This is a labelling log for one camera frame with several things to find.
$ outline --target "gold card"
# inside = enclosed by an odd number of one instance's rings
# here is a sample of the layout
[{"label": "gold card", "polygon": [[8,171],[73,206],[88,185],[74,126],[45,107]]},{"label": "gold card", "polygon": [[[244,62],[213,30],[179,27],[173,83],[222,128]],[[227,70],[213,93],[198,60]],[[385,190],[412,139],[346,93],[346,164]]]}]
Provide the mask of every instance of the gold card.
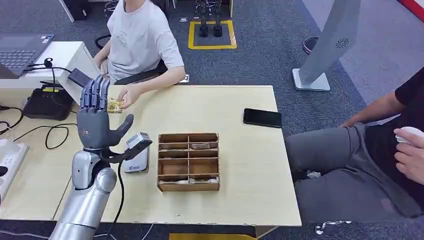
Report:
[{"label": "gold card", "polygon": [[111,97],[107,98],[107,112],[110,114],[121,114],[122,109],[119,107],[122,105],[121,101],[117,101]]}]

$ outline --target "smartphone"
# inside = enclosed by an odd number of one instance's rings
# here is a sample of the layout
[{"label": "smartphone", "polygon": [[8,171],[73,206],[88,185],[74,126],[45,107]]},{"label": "smartphone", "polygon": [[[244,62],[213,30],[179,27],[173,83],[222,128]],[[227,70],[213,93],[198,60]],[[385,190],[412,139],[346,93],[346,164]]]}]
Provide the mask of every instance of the smartphone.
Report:
[{"label": "smartphone", "polygon": [[282,128],[281,113],[251,108],[244,109],[243,123],[277,129]]}]

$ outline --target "yellow tape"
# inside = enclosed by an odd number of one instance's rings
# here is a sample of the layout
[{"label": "yellow tape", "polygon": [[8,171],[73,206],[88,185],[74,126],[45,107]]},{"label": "yellow tape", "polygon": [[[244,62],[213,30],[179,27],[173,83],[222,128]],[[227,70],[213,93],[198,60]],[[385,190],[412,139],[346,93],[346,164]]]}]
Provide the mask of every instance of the yellow tape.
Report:
[{"label": "yellow tape", "polygon": [[255,240],[248,235],[238,234],[197,234],[197,233],[170,233],[169,240]]},{"label": "yellow tape", "polygon": [[[229,40],[231,45],[210,45],[210,46],[195,46],[195,28],[200,25],[200,21],[191,21],[190,28],[188,29],[188,48],[193,50],[214,50],[214,49],[236,49],[236,35],[234,34],[234,27],[232,20],[221,21],[221,24],[228,25]],[[207,21],[206,24],[215,24],[215,21]]]},{"label": "yellow tape", "polygon": [[42,91],[43,92],[53,92],[53,88],[44,88]]}]

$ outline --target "laptop keyboard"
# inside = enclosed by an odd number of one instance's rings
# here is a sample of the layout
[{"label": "laptop keyboard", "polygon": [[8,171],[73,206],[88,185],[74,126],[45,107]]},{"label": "laptop keyboard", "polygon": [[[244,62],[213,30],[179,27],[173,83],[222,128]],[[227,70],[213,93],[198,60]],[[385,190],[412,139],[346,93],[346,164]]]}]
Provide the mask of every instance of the laptop keyboard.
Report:
[{"label": "laptop keyboard", "polygon": [[13,70],[25,67],[36,51],[33,50],[0,50],[0,63]]}]

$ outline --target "wooden desk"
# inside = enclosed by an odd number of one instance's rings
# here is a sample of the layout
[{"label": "wooden desk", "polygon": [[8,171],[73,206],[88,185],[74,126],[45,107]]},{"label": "wooden desk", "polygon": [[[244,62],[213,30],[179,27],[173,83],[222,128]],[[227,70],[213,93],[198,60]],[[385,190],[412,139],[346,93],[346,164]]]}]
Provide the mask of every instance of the wooden desk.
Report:
[{"label": "wooden desk", "polygon": [[[29,97],[29,89],[0,89],[0,104],[8,107],[22,107],[23,99]],[[18,110],[0,111],[0,120],[10,124],[20,117]],[[23,117],[13,128],[15,137],[38,126],[54,126],[61,123],[76,123],[76,115],[70,113],[65,121],[30,119]],[[76,126],[69,126],[69,137],[59,148],[48,150],[45,138],[48,128],[38,129],[18,143],[29,144],[23,160],[0,207],[2,220],[41,220],[51,221],[61,202],[71,177],[72,157],[82,148]],[[59,144],[65,137],[65,129],[53,130],[49,146]]]},{"label": "wooden desk", "polygon": [[[109,95],[117,96],[120,89],[111,86]],[[110,114],[111,128],[118,127],[127,114],[135,119],[112,150],[123,151],[125,141],[136,132],[146,132],[154,141],[149,171],[122,174],[125,202],[118,222],[300,226],[282,131],[243,124],[244,108],[277,111],[272,86],[173,86],[143,94],[123,114]],[[220,190],[160,192],[156,186],[158,135],[196,132],[219,133]],[[103,222],[114,220],[120,188],[117,184],[112,192]]]}]

